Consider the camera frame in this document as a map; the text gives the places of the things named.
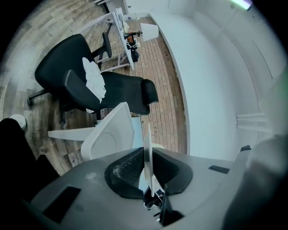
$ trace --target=black office chair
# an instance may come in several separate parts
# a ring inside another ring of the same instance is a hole
[[[82,58],[94,62],[94,57],[107,52],[111,57],[111,47],[106,33],[103,33],[104,46],[91,53],[84,37],[73,35],[57,44],[41,61],[35,71],[36,81],[44,88],[28,97],[32,99],[51,93],[60,99],[61,123],[65,123],[64,112],[77,108],[97,113],[127,102],[131,112],[148,115],[149,104],[158,102],[157,91],[152,81],[141,77],[127,76],[113,72],[103,72],[106,94],[102,102],[86,87],[86,73]]]

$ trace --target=white wall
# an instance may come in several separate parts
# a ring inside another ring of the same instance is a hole
[[[265,95],[287,65],[286,53],[255,6],[245,11],[229,0],[206,0],[201,13],[211,19],[246,61],[259,97]]]
[[[234,160],[237,86],[223,58],[190,18],[152,13],[170,50],[183,94],[191,155]],[[179,42],[181,31],[185,42]]]
[[[173,13],[191,17],[195,11],[196,0],[125,0],[128,13],[138,13],[146,17],[150,12]]]
[[[123,0],[113,0],[113,1],[108,1],[106,2],[107,6],[108,6],[108,9],[110,12],[112,12],[113,10],[115,10],[116,8],[121,8],[122,9],[122,12],[123,14],[127,14],[126,12],[126,7],[125,7],[125,4],[124,4],[124,1]]]
[[[260,100],[260,107],[269,119],[271,128],[275,134],[288,134],[288,67],[277,78],[275,85]],[[263,135],[260,138],[265,139],[269,136]]]
[[[197,2],[193,19],[225,58],[238,84],[237,113],[258,112],[263,98],[287,66],[286,53],[265,18],[252,7],[231,9],[228,0]],[[243,145],[254,145],[271,133],[239,130]]]

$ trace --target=chair backrest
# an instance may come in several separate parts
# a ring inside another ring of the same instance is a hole
[[[81,147],[84,161],[133,147],[134,129],[127,102],[115,107],[85,139]]]
[[[73,35],[52,48],[35,71],[36,81],[50,93],[61,97],[64,93],[63,79],[68,70],[73,70],[86,83],[82,58],[94,61],[85,38]]]

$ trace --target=white towel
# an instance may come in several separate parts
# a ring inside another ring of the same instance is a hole
[[[123,29],[125,33],[129,33],[129,26],[126,22],[123,22]]]
[[[105,97],[106,89],[104,87],[104,79],[100,73],[95,62],[89,62],[85,57],[82,58],[83,67],[86,72],[86,87],[99,99],[100,103],[102,98]],[[93,113],[94,111],[86,109],[88,113]]]

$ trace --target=chair armrest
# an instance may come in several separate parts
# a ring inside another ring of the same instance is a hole
[[[84,108],[98,111],[99,99],[86,87],[85,83],[73,70],[68,70],[64,77],[64,87],[70,97]]]
[[[141,82],[142,100],[145,106],[151,103],[159,102],[156,87],[153,81],[143,79]]]

